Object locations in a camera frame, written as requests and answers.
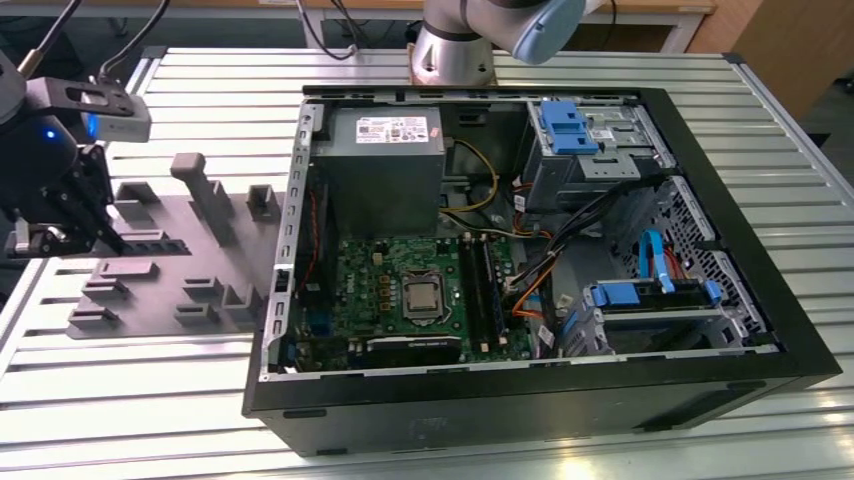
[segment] green circuit board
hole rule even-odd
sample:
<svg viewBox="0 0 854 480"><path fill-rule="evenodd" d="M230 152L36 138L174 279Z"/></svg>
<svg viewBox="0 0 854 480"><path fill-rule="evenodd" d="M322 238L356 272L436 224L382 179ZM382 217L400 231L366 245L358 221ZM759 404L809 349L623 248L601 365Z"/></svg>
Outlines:
<svg viewBox="0 0 854 480"><path fill-rule="evenodd" d="M332 335L452 335L463 341L466 363L530 358L524 328L507 331L507 344L494 351L472 351L458 251L455 238L342 241ZM491 242L490 253L496 277L512 274L510 244L504 238ZM406 316L403 286L412 274L438 276L442 282L442 318L427 325L416 324L423 322L414 322Z"/></svg>

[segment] metal table surface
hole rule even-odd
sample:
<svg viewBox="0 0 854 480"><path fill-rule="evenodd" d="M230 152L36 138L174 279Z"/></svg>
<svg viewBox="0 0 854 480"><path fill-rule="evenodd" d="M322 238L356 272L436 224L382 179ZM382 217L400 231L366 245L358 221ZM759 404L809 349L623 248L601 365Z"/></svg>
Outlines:
<svg viewBox="0 0 854 480"><path fill-rule="evenodd" d="M143 60L129 87L151 107L152 140L109 146L113 187L144 179L159 194L179 189L168 167L182 151L207 155L230 192L284 187L302 86L404 83L406 59L171 49ZM670 91L845 373L690 431L303 459L240 416L248 335L71 340L67 317L96 261L33 261L0 317L0 477L854 474L854 195L750 70L715 55L572 53L539 67L498 55L496 64L504 85Z"/></svg>

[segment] black cable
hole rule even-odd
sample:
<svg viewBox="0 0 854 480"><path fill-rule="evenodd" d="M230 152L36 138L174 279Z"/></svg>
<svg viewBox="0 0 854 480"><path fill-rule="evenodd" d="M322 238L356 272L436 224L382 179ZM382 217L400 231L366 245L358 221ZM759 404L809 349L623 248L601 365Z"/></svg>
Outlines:
<svg viewBox="0 0 854 480"><path fill-rule="evenodd" d="M51 26L51 30L48 30L47 35L41 39L41 43L36 47L36 51L44 55L51 50L51 47L56 43L56 39L59 38L60 33L63 33L63 28L65 27L65 23L71 20L71 16L75 14L75 10L83 3L83 0L71 0L68 5L65 6L65 10L60 13L59 17L56 17L56 21L53 22L53 26Z"/></svg>
<svg viewBox="0 0 854 480"><path fill-rule="evenodd" d="M347 10L347 7L344 6L340 0L330 0L330 1L332 2L332 5L335 6L340 14L344 16L347 26L350 27L350 34L352 35L354 41L356 42L356 47L359 46L356 36L362 37L362 40L364 41L364 45L370 46L371 39L368 38L368 34L364 33L364 30L362 30L362 25L359 25L356 21L352 19L352 17L350 16L350 11Z"/></svg>
<svg viewBox="0 0 854 480"><path fill-rule="evenodd" d="M383 34L379 36L379 38L376 40L372 40L368 43L368 48L376 48L376 45L379 43L382 43L383 40L386 40L386 38L388 38L388 34L391 33L391 29L394 28L395 23L398 23L398 21L396 20L391 20L391 22L388 23L388 27L386 27L386 31L383 32Z"/></svg>
<svg viewBox="0 0 854 480"><path fill-rule="evenodd" d="M543 279L543 282L539 284L539 303L543 309L543 323L546 325L546 328L548 329L548 331L551 333L555 334L555 341L558 340L558 336L556 336L556 330L558 330L558 313L556 313L556 307L555 307L555 299L554 299L554 282L551 279L551 273L548 275L546 275L546 278ZM554 357L554 353L558 351L558 346L556 345L551 345L548 346L544 342L543 344L546 345L547 349L544 352L540 352L540 356L539 358L551 358Z"/></svg>
<svg viewBox="0 0 854 480"><path fill-rule="evenodd" d="M605 50L611 41L611 35L614 35L614 29L617 28L617 0L611 0L611 25L609 26L609 33L605 36L605 41L602 42L602 47L599 50Z"/></svg>
<svg viewBox="0 0 854 480"><path fill-rule="evenodd" d="M296 0L296 9L299 10L299 14L303 17L303 23L306 24L306 28L308 29L308 34L315 39L315 42L318 43L320 50L323 50L323 53L326 53L330 58L338 60L339 62L352 57L354 54L356 53L355 50L352 50L352 48L350 52L347 52L347 55L336 55L335 53L332 53L332 51L328 48L326 48L326 45L323 44L323 41L318 36L318 32L315 32L315 29L311 26L311 22L308 21L308 15L306 14L306 8L303 7L303 0Z"/></svg>
<svg viewBox="0 0 854 480"><path fill-rule="evenodd" d="M143 39L145 38L151 30L153 30L155 26L157 25L157 22L160 21L160 19L163 18L163 15L165 14L167 9L170 8L171 2L172 0L160 0L160 5L157 6L157 10L155 10L155 14L148 19L148 23L145 23L145 26L143 27L143 29L139 31L136 36L131 39L131 41L127 43L124 48L119 51L119 53L116 53L112 56L112 58L109 58L101 64L101 68L99 69L99 72L97 72L99 83L105 83L107 81L109 81L111 70L116 68L116 66L124 61L128 54L131 53L131 50L133 50L139 46L140 42L143 41Z"/></svg>
<svg viewBox="0 0 854 480"><path fill-rule="evenodd" d="M539 272L550 262L558 258L560 252L566 248L570 239L580 233L587 227L595 224L607 214L610 208L617 203L621 196L629 192L661 185L670 178L670 172L650 175L639 180L622 182L609 189L602 195L592 199L582 208L579 208L563 226L555 232L546 253L540 259L514 278L511 285L516 285L522 280Z"/></svg>

